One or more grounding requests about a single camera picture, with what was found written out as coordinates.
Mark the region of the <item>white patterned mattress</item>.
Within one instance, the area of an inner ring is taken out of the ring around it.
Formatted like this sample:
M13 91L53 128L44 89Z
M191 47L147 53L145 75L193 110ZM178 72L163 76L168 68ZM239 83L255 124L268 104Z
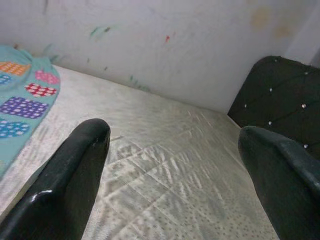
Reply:
M226 114L57 71L53 107L0 180L0 215L72 130L99 118L110 147L82 240L279 240Z

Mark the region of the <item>teal blanket with colourful hearts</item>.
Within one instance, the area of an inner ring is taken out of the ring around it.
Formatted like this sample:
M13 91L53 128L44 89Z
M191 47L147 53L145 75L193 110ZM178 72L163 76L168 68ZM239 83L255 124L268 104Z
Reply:
M60 85L48 57L0 45L0 179L54 105Z

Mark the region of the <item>black tufted headboard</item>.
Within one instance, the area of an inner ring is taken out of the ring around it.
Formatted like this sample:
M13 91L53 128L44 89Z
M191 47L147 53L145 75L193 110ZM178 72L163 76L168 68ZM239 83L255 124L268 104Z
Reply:
M280 56L256 62L228 116L298 142L320 160L320 68Z

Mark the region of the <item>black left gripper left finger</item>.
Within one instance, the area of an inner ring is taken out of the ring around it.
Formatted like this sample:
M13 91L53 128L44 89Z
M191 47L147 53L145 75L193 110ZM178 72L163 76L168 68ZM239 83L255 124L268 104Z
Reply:
M81 240L100 186L111 129L79 124L0 216L0 240Z

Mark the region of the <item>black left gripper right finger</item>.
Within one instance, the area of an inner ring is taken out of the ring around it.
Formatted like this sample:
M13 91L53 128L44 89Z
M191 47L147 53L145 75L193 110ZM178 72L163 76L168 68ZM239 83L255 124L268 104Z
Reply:
M296 141L255 126L240 130L238 150L280 240L320 240L320 161Z

